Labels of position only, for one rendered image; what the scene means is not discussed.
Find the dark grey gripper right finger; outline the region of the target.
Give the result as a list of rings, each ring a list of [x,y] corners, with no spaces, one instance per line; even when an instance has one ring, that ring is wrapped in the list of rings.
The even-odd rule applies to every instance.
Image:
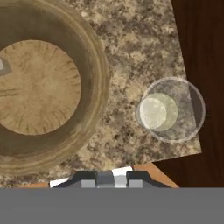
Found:
[[[154,180],[147,171],[127,171],[128,188],[162,187],[169,188],[168,185]]]

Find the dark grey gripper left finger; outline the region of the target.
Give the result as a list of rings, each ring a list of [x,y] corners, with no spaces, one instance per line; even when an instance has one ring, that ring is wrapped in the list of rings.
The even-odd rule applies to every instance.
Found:
[[[62,183],[54,184],[53,188],[95,188],[96,186],[96,171],[77,171],[68,180]]]

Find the clear glass of lemonade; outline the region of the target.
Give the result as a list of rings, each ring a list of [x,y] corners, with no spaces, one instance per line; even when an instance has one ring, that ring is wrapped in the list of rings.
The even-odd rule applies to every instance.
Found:
[[[156,139],[171,144],[197,136],[205,118],[201,92],[190,81],[178,77],[151,83],[136,107],[138,123]]]

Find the brown wooden bowl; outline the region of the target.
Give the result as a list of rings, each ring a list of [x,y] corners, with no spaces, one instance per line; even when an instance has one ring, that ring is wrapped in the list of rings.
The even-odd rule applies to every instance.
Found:
[[[62,0],[0,0],[0,174],[43,172],[81,149],[109,96],[91,25]]]

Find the pale grey ice cube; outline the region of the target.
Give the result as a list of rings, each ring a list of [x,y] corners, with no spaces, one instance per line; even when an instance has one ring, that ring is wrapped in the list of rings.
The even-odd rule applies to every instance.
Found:
[[[0,58],[0,76],[9,74],[11,72],[10,64],[7,60]]]

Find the orange wooden cupboard front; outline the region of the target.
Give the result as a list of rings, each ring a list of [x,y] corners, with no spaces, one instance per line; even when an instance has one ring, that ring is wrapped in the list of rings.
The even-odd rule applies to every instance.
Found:
[[[178,188],[179,186],[172,181],[165,173],[163,173],[155,164],[149,163],[149,164],[137,164],[133,166],[133,169],[135,171],[147,171],[150,176],[163,184],[166,184],[172,188]],[[48,182],[38,182],[38,183],[32,183],[27,185],[21,185],[21,188],[48,188],[56,186],[60,183],[62,183],[64,179],[56,179]]]

